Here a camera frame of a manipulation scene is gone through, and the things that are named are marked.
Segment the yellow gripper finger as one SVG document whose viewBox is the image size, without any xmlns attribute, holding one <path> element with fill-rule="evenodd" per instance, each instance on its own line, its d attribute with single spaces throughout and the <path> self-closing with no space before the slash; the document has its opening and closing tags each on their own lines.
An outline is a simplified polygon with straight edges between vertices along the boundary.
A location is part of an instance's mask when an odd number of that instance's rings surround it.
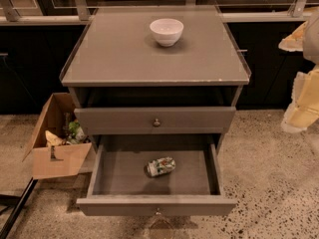
<svg viewBox="0 0 319 239">
<path fill-rule="evenodd" d="M 280 41 L 278 48 L 287 52 L 302 52 L 306 26 L 307 22 L 298 26 L 289 36 Z"/>
<path fill-rule="evenodd" d="M 285 132 L 301 132 L 319 119 L 318 65 L 307 74 L 297 73 L 291 99 L 292 102 L 283 116 L 281 127 Z"/>
</svg>

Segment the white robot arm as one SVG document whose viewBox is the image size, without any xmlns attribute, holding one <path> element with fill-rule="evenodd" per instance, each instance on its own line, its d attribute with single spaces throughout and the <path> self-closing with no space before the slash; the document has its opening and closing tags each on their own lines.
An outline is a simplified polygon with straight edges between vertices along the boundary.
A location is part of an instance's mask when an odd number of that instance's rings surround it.
<svg viewBox="0 0 319 239">
<path fill-rule="evenodd" d="M 302 52 L 304 59 L 315 64 L 309 73 L 297 73 L 292 87 L 292 102 L 281 123 L 286 132 L 300 132 L 319 119 L 319 11 L 314 11 L 308 21 L 282 39 L 278 48 Z"/>
</svg>

